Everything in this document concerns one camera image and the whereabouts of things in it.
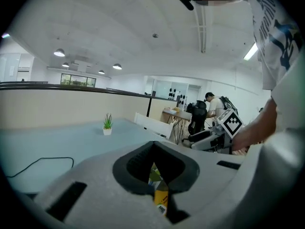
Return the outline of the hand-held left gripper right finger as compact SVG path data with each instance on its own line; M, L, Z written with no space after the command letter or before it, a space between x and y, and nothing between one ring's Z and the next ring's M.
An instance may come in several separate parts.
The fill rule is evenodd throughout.
M221 224L240 196L230 197L244 156L192 150L167 142L154 143L157 167L169 186L167 218L155 224Z

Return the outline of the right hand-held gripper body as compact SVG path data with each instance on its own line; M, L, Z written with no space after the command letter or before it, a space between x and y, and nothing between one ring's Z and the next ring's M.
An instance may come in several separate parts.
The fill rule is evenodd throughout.
M212 127L190 136L191 149L232 153L233 137L241 130L243 122L234 109L227 109L212 122Z

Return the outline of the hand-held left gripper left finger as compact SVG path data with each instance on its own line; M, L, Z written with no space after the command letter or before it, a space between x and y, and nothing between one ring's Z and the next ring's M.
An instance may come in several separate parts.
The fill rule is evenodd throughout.
M150 195L135 195L117 183L112 167L123 155L141 147L135 144L92 156L52 181L34 199L48 210L73 182L87 185L63 223L73 229L164 229L167 218Z

